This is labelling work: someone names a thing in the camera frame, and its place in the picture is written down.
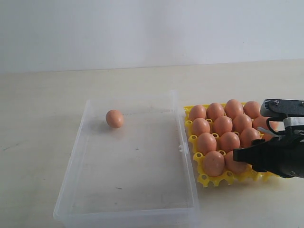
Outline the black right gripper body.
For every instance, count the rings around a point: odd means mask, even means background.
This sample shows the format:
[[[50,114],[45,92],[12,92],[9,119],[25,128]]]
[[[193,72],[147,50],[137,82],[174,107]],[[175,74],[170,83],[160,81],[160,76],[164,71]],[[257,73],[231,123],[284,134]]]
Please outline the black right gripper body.
[[[284,137],[251,146],[255,151],[251,163],[257,172],[271,172],[283,178],[304,177],[304,132],[295,130]]]

